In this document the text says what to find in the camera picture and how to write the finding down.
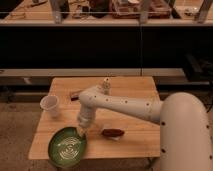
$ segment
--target paper cup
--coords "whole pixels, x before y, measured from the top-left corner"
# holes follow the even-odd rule
[[[41,99],[40,106],[43,110],[48,112],[51,117],[59,116],[59,100],[55,95],[47,95]]]

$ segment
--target food item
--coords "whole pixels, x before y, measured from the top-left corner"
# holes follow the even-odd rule
[[[103,129],[102,135],[108,138],[115,138],[124,135],[124,131],[121,129]]]
[[[78,100],[78,95],[82,92],[82,90],[70,92],[70,100],[75,101]]]

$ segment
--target concrete floor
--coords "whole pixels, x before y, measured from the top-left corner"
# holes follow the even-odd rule
[[[27,159],[40,114],[38,102],[0,103],[0,170],[56,170],[48,161]],[[213,110],[208,115],[213,126]],[[143,171],[147,164],[146,159],[83,160],[72,170]],[[159,162],[153,170],[160,171]]]

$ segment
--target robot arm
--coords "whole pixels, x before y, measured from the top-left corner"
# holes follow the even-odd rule
[[[212,143],[205,107],[195,96],[176,93],[164,102],[104,95],[98,86],[79,95],[79,126],[87,128],[97,108],[160,123],[161,171],[212,171]]]

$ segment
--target green bowl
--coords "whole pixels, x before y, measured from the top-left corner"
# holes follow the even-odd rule
[[[80,137],[76,128],[63,128],[49,142],[50,161],[57,167],[70,168],[82,159],[86,145],[86,136]]]

